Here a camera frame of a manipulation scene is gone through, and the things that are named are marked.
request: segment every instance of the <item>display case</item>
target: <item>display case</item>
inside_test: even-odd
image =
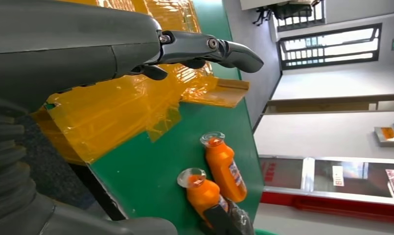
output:
[[[263,203],[394,222],[394,160],[261,155]]]

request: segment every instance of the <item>metal screw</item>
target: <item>metal screw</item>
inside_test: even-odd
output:
[[[159,41],[161,42],[161,43],[170,43],[171,42],[171,37],[170,36],[168,36],[168,35],[161,35],[161,36],[159,36]]]
[[[210,38],[207,41],[207,45],[209,46],[209,48],[211,48],[213,50],[218,49],[218,41],[216,39],[214,39],[214,38]]]

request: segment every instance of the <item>clear plastic lid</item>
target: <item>clear plastic lid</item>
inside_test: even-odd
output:
[[[197,188],[206,180],[206,172],[200,168],[189,168],[177,177],[177,183],[183,188]]]
[[[218,131],[213,131],[213,132],[208,132],[203,136],[201,136],[200,141],[206,147],[215,147],[224,143],[225,138],[226,135],[224,135],[223,133]]]

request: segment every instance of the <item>orange bottle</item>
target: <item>orange bottle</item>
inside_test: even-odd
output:
[[[177,182],[186,188],[188,201],[204,220],[204,211],[216,205],[228,212],[229,205],[220,195],[220,188],[213,181],[206,179],[205,171],[198,168],[186,169],[180,173]]]
[[[224,139],[223,133],[210,132],[203,135],[200,141],[206,146],[206,160],[221,194],[238,203],[246,198],[247,188],[234,162],[234,151]]]

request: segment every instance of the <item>window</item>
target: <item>window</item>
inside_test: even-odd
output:
[[[282,38],[283,70],[377,61],[381,24]]]
[[[278,32],[288,31],[292,29],[306,28],[325,24],[324,2],[321,1],[312,7],[312,16],[306,17],[307,12],[298,12],[298,16],[290,17],[285,20],[277,20]]]

